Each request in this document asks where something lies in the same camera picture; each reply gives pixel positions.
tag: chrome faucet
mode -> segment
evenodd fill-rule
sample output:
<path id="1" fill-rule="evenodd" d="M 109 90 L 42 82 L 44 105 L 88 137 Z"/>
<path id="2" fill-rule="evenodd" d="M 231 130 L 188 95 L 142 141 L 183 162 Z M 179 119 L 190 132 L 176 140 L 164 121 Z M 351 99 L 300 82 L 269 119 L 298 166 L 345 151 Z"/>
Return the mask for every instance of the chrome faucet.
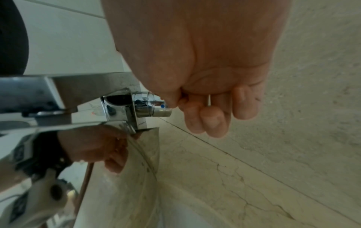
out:
<path id="1" fill-rule="evenodd" d="M 70 124 L 78 105 L 101 98 L 108 121 L 134 129 L 144 128 L 141 118 L 171 115 L 160 97 L 139 90 L 131 72 L 0 77 L 0 114 L 21 112 L 39 126 Z"/>

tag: hand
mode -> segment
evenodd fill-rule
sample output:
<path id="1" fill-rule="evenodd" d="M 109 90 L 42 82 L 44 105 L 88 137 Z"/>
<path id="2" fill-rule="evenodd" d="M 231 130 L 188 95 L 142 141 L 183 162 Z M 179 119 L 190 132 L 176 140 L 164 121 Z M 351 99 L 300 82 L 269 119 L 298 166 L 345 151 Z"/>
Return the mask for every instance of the hand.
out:
<path id="1" fill-rule="evenodd" d="M 102 0 L 116 49 L 193 133 L 257 115 L 290 0 Z"/>
<path id="2" fill-rule="evenodd" d="M 73 162 L 104 161 L 111 172 L 120 173 L 127 160 L 127 134 L 109 125 L 80 127 L 58 132 L 59 142 Z"/>

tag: faucet handle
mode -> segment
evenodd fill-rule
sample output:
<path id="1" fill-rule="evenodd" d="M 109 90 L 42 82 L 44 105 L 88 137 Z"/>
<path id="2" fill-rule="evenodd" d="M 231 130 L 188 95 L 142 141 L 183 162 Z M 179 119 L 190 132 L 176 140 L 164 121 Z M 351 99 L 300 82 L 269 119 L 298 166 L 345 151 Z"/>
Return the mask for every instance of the faucet handle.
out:
<path id="1" fill-rule="evenodd" d="M 172 109 L 152 92 L 135 92 L 132 99 L 137 117 L 170 117 Z"/>

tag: faucet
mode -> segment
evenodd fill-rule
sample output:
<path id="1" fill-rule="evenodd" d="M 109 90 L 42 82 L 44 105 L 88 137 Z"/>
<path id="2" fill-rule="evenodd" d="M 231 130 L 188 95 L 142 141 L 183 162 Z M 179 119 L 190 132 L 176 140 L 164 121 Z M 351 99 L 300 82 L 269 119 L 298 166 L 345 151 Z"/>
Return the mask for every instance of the faucet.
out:
<path id="1" fill-rule="evenodd" d="M 39 126 L 71 124 L 77 106 L 100 98 L 108 121 L 127 121 L 134 129 L 145 117 L 172 110 L 151 92 L 140 92 L 131 72 L 0 77 L 0 114 L 20 112 Z"/>

